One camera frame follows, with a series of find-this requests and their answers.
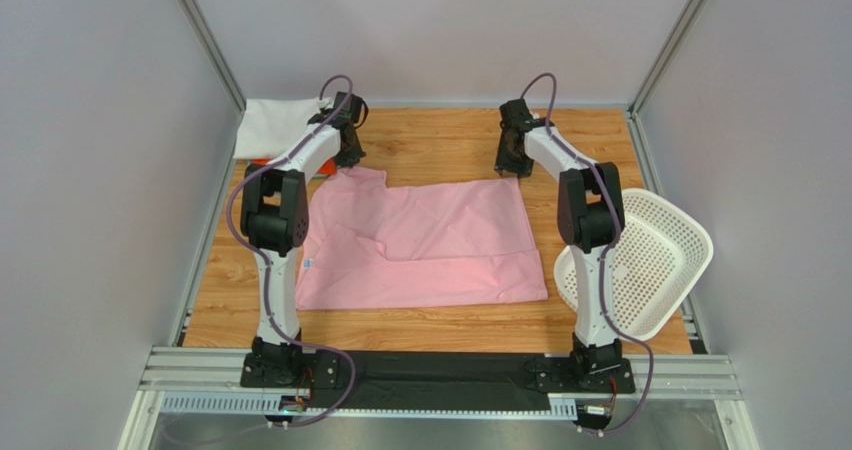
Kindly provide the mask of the pink t shirt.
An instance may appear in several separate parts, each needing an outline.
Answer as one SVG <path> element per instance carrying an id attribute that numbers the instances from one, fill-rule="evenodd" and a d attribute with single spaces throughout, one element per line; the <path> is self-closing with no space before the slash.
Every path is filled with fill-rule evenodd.
<path id="1" fill-rule="evenodd" d="M 548 297 L 515 179 L 390 187 L 344 169 L 309 204 L 296 306 L 308 310 L 514 304 Z"/>

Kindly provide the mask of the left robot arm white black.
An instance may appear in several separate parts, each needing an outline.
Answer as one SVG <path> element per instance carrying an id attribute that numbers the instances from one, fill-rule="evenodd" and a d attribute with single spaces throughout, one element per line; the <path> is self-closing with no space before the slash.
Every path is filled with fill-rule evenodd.
<path id="1" fill-rule="evenodd" d="M 308 236 L 307 183 L 326 163 L 353 166 L 364 155 L 357 129 L 363 99 L 255 100 L 238 138 L 249 160 L 239 233 L 258 264 L 261 318 L 240 379 L 245 388 L 293 388 L 308 375 L 296 310 L 299 249 Z"/>

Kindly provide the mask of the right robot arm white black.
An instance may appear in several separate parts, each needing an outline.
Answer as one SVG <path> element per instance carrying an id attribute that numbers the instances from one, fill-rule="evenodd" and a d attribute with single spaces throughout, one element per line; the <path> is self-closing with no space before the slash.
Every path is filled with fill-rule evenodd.
<path id="1" fill-rule="evenodd" d="M 527 177 L 541 165 L 558 184 L 557 227 L 574 261 L 577 321 L 572 350 L 553 375 L 575 391 L 606 391 L 623 363 L 622 342 L 609 315 L 613 255 L 624 226 L 620 177 L 569 144 L 549 117 L 536 117 L 524 99 L 499 108 L 495 169 Z"/>

